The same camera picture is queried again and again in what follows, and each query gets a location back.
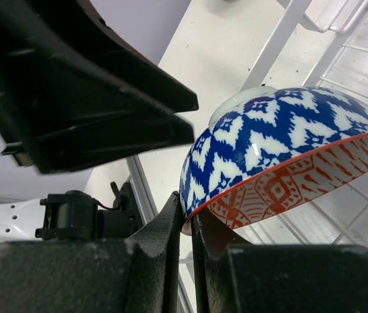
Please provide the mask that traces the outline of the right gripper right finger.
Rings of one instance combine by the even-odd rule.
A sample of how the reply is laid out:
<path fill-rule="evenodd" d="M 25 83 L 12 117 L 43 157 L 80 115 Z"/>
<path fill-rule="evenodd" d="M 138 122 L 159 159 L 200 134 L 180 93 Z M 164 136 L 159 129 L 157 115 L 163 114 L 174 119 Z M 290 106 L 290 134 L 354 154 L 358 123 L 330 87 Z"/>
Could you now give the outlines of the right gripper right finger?
<path fill-rule="evenodd" d="M 368 312 L 368 248 L 254 245 L 211 212 L 192 217 L 199 312 Z"/>

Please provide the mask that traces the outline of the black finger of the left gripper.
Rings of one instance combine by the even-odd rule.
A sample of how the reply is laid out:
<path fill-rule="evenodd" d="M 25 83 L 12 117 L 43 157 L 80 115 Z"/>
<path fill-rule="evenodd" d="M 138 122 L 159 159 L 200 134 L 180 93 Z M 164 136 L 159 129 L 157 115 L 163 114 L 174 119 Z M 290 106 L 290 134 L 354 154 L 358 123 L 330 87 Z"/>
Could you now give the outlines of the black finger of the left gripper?
<path fill-rule="evenodd" d="M 0 1 L 4 155 L 82 171 L 190 144 L 196 94 L 108 27 L 90 1 Z"/>

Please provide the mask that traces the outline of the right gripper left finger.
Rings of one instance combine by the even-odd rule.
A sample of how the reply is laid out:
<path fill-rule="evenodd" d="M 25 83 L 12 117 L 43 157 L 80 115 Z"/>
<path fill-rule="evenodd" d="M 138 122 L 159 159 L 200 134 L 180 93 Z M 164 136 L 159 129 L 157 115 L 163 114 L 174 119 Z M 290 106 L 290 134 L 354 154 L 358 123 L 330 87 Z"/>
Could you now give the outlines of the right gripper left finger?
<path fill-rule="evenodd" d="M 0 312 L 175 312 L 179 195 L 126 239 L 0 244 Z"/>

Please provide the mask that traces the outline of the blue patterned bowl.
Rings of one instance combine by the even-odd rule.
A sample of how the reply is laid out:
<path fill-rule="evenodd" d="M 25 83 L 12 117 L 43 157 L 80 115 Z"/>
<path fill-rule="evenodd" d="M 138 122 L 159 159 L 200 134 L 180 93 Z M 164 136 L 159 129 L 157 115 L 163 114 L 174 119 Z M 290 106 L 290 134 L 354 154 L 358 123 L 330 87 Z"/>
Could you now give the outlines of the blue patterned bowl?
<path fill-rule="evenodd" d="M 236 229 L 367 172 L 368 105 L 327 87 L 249 89 L 218 108 L 185 158 L 182 232 L 204 209 Z"/>

